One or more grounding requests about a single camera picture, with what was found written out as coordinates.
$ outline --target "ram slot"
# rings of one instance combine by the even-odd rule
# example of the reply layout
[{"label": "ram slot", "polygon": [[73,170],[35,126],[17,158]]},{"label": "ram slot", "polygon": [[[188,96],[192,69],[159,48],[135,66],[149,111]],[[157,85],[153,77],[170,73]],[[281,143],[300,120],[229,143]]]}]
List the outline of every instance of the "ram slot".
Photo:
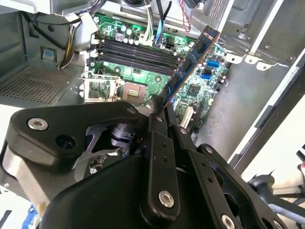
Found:
[{"label": "ram slot", "polygon": [[103,61],[111,62],[111,63],[116,63],[120,65],[124,65],[127,67],[133,67],[157,74],[163,74],[163,75],[168,75],[171,76],[174,72],[174,69],[172,68],[166,68],[163,66],[158,66],[156,64],[151,64],[149,62],[143,62],[139,60],[133,60],[131,58],[126,58],[126,57],[121,57],[118,55],[112,55],[109,53],[104,53],[101,56]]},{"label": "ram slot", "polygon": [[178,60],[178,57],[173,56],[171,54],[157,52],[157,51],[149,50],[149,49],[146,49],[146,48],[142,48],[142,47],[138,47],[138,46],[134,46],[134,45],[130,45],[130,44],[124,44],[124,43],[121,43],[121,42],[105,40],[102,43],[102,45],[103,46],[104,45],[112,45],[113,47],[118,47],[118,48],[126,49],[126,50],[129,50],[129,51],[130,50],[135,50],[136,52],[146,53],[147,55],[154,55],[156,57],[172,60],[173,62],[176,62]]},{"label": "ram slot", "polygon": [[135,59],[135,60],[142,60],[145,62],[158,64],[160,66],[171,67],[171,68],[173,68],[173,70],[177,67],[177,65],[173,62],[169,62],[166,60],[160,60],[155,57],[148,57],[148,56],[145,56],[144,54],[135,54],[132,52],[121,52],[119,49],[115,49],[112,47],[103,47],[102,52],[110,53],[110,54],[114,54],[114,55],[122,56],[122,57],[129,57],[129,58]]}]

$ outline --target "pci slot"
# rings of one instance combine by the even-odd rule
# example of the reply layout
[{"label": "pci slot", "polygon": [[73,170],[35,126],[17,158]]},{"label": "pci slot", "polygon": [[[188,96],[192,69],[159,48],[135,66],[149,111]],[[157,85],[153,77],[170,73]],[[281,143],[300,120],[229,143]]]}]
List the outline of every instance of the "pci slot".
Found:
[{"label": "pci slot", "polygon": [[194,113],[194,109],[193,107],[189,106],[187,107],[186,111],[185,111],[185,114],[184,114],[184,117],[180,123],[180,126],[182,126],[183,128],[187,128],[191,118],[192,118],[192,115]]}]

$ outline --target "blue ram stick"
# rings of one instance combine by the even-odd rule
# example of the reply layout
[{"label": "blue ram stick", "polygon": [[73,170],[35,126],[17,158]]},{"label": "blue ram stick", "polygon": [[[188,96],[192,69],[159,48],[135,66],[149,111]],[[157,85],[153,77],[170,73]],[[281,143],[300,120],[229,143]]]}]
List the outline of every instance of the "blue ram stick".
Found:
[{"label": "blue ram stick", "polygon": [[213,43],[217,40],[220,32],[214,30],[210,26],[206,26],[200,34],[195,44],[190,49],[186,58],[179,64],[171,79],[167,82],[164,89],[160,93],[163,98],[163,108],[165,108],[179,88],[186,81],[187,77],[193,72],[199,61],[204,57]]}]

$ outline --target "metal bolt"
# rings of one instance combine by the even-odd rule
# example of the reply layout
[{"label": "metal bolt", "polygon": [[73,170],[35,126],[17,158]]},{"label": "metal bolt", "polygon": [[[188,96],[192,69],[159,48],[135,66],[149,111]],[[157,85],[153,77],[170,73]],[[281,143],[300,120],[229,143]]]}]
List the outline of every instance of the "metal bolt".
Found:
[{"label": "metal bolt", "polygon": [[206,149],[210,154],[213,153],[213,150],[212,150],[210,147],[206,147],[205,149]]},{"label": "metal bolt", "polygon": [[234,225],[233,221],[227,215],[222,215],[221,220],[228,229],[235,229],[235,225]]},{"label": "metal bolt", "polygon": [[273,220],[273,222],[278,229],[283,229],[282,225],[279,222],[277,222],[276,220]]},{"label": "metal bolt", "polygon": [[28,126],[33,130],[46,130],[48,123],[41,118],[32,118],[28,121]]},{"label": "metal bolt", "polygon": [[159,122],[162,122],[162,119],[161,119],[159,116],[156,116],[156,119],[157,119]]},{"label": "metal bolt", "polygon": [[136,113],[136,111],[133,108],[131,108],[131,107],[127,108],[127,111],[132,113],[132,114]]},{"label": "metal bolt", "polygon": [[173,200],[172,195],[168,191],[159,192],[159,200],[167,208],[173,207],[174,200]]},{"label": "metal bolt", "polygon": [[180,128],[181,133],[183,133],[184,135],[187,134],[187,131],[183,128]]}]

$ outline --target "sata port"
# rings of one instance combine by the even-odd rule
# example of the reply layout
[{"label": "sata port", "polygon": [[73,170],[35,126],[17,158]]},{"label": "sata port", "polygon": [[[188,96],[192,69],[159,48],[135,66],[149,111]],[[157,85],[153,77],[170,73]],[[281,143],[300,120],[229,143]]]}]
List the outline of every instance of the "sata port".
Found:
[{"label": "sata port", "polygon": [[211,79],[211,76],[210,75],[206,75],[206,74],[201,74],[201,78],[204,79],[204,80],[210,80]]},{"label": "sata port", "polygon": [[209,66],[209,67],[213,67],[213,68],[219,68],[220,64],[216,61],[207,61],[206,65]]}]

